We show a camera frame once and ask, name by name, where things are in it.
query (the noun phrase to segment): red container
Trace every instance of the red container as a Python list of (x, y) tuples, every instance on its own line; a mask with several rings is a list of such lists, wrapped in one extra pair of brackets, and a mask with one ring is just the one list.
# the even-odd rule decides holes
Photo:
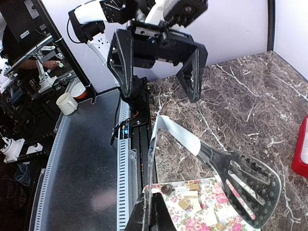
[(308, 178), (308, 164), (307, 162), (307, 153), (308, 153), (308, 130), (307, 129), (307, 120), (308, 115), (304, 119), (302, 125), (299, 128), (299, 134), (297, 139), (297, 145), (295, 150), (295, 155), (292, 163), (292, 169), (298, 175)]

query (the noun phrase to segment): white sticker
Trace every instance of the white sticker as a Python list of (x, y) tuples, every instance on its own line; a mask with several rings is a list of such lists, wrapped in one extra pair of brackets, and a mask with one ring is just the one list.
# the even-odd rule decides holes
[(26, 32), (22, 33), (22, 34), (20, 35), (20, 37), (23, 39), (24, 37), (26, 37), (26, 36), (29, 35), (29, 34), (30, 34), (30, 32), (27, 30)]

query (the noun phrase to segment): mug handle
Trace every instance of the mug handle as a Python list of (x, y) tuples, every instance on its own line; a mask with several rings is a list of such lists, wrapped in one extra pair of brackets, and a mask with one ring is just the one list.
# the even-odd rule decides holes
[(71, 105), (72, 106), (72, 108), (74, 109), (74, 110), (77, 110), (77, 107), (75, 106), (75, 104), (73, 104), (73, 102), (72, 101), (67, 101), (67, 103), (69, 104), (69, 105)]

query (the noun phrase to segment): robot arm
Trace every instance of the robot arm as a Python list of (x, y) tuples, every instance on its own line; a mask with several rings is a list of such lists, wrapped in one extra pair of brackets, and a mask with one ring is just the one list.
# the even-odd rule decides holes
[[(133, 67), (152, 68), (156, 60), (183, 63), (176, 74), (191, 102), (200, 99), (203, 69), (207, 51), (190, 35), (170, 29), (173, 25), (188, 26), (207, 9), (207, 0), (95, 0), (69, 12), (76, 37), (99, 56), (119, 83), (122, 99), (136, 111), (140, 81)], [(136, 19), (144, 14), (144, 22)], [(109, 43), (104, 22), (127, 22)]]

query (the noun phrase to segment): dark round object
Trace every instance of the dark round object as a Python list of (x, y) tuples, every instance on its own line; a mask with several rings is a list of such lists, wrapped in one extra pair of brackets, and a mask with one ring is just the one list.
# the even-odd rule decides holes
[(162, 188), (161, 191), (163, 194), (170, 194), (173, 191), (173, 187), (170, 184), (165, 184)]

